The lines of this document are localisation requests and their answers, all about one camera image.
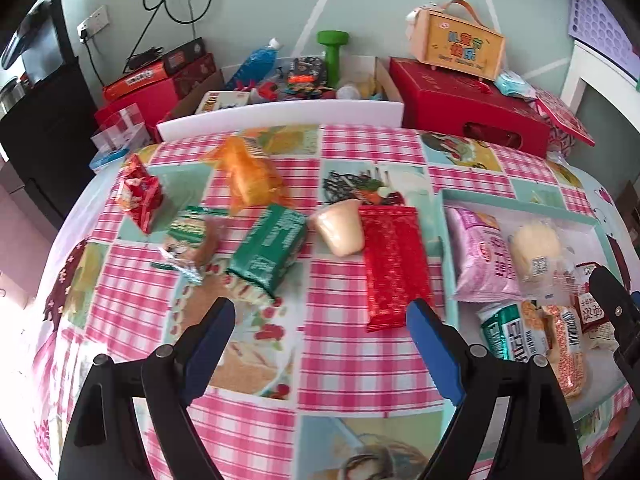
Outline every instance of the green snack package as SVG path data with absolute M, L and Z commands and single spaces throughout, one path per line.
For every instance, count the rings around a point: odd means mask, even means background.
M 306 232 L 305 215 L 270 204 L 242 240 L 226 272 L 258 286 L 274 300 L 276 288 L 298 257 Z
M 179 270 L 190 282 L 201 284 L 205 267 L 218 247 L 222 222 L 216 222 L 216 217 L 223 216 L 226 216 L 224 210 L 187 206 L 166 232 L 160 247 L 164 260 L 151 266 Z
M 534 354 L 546 355 L 549 343 L 535 302 L 523 301 L 489 310 L 481 316 L 489 351 L 499 359 L 526 362 Z

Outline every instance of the power socket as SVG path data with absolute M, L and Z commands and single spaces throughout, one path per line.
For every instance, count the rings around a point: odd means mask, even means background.
M 86 29 L 86 38 L 89 39 L 103 30 L 107 25 L 109 25 L 109 15 L 107 14 L 107 7 L 103 5 L 98 7 L 91 16 L 78 25 L 78 37 L 80 37 L 80 33 Z

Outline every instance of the blue water bottle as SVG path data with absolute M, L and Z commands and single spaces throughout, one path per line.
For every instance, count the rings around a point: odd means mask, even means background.
M 271 38 L 267 46 L 254 50 L 226 83 L 225 90 L 235 90 L 238 82 L 241 82 L 243 87 L 251 81 L 257 85 L 275 65 L 281 46 L 278 40 Z

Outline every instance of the table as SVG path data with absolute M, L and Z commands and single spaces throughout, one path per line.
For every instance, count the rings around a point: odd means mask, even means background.
M 432 198 L 441 188 L 540 202 L 596 216 L 620 249 L 631 290 L 640 288 L 640 260 L 612 199 L 589 175 L 561 161 L 402 128 L 293 125 L 244 134 L 258 137 L 272 153 L 295 208 L 305 214 L 330 197 L 325 179 L 336 174 L 368 174 L 398 192 L 418 209 L 427 246 L 438 236 Z M 228 206 L 225 176 L 199 161 L 227 135 L 190 137 L 142 152 L 175 210 L 194 203 Z M 206 283 L 194 288 L 177 272 L 150 266 L 159 259 L 158 243 L 170 215 L 143 235 L 124 217 L 116 192 L 117 180 L 68 296 L 73 307 L 67 302 L 57 332 L 43 329 L 34 361 L 43 399 L 36 435 L 41 455 L 54 469 L 92 358 L 100 352 L 116 362 L 143 358 L 198 321 L 225 290 L 220 265 L 262 210 L 250 208 L 228 220 Z M 441 308 L 440 259 L 429 254 L 428 263 Z M 394 464 L 393 475 L 412 479 L 424 468 L 440 439 L 444 402 L 405 328 L 364 331 L 365 283 L 361 254 L 335 258 L 311 234 L 278 290 L 279 306 L 260 310 L 236 303 L 236 330 L 212 385 L 189 408 L 225 478 L 333 479 L 345 464 L 354 468 L 352 477 L 358 468 Z M 257 342 L 256 333 L 267 325 L 270 335 Z M 594 407 L 593 424 L 581 421 L 585 460 L 611 417 L 631 399 L 628 386 L 612 391 Z M 170 478 L 143 403 L 136 404 L 136 413 L 156 477 Z M 353 460 L 362 452 L 373 454 L 373 462 Z M 491 456 L 490 449 L 483 450 L 474 478 L 487 475 Z

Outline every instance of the orange box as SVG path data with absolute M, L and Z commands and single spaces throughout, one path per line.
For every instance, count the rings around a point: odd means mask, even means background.
M 156 61 L 105 86 L 102 89 L 102 96 L 108 102 L 115 101 L 118 97 L 122 97 L 138 88 L 167 78 L 168 75 L 164 70 L 164 63 L 162 60 Z
M 446 14 L 451 4 L 465 7 L 477 24 Z M 418 11 L 411 53 L 421 63 L 495 81 L 504 57 L 504 36 L 485 27 L 465 0 L 451 0 L 443 7 Z

